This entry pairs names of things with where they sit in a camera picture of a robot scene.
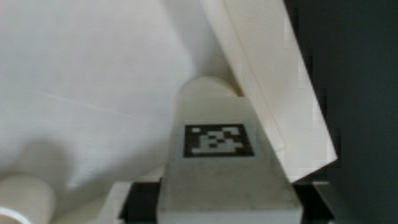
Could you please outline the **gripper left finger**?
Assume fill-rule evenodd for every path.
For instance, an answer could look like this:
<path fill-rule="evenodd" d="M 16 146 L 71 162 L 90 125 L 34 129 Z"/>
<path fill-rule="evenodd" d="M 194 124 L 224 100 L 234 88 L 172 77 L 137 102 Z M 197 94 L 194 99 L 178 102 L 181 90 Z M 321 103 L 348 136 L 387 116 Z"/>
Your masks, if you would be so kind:
<path fill-rule="evenodd" d="M 137 182 L 131 185 L 119 213 L 122 224 L 158 224 L 156 205 L 160 195 L 158 182 Z"/>

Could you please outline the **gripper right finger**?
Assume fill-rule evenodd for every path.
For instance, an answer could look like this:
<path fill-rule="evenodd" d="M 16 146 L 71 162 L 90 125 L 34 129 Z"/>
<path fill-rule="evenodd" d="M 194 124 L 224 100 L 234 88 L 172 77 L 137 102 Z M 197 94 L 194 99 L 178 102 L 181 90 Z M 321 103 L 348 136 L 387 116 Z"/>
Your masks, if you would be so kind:
<path fill-rule="evenodd" d="M 325 181 L 293 184 L 304 215 L 300 224 L 350 224 L 350 214 L 332 185 Z"/>

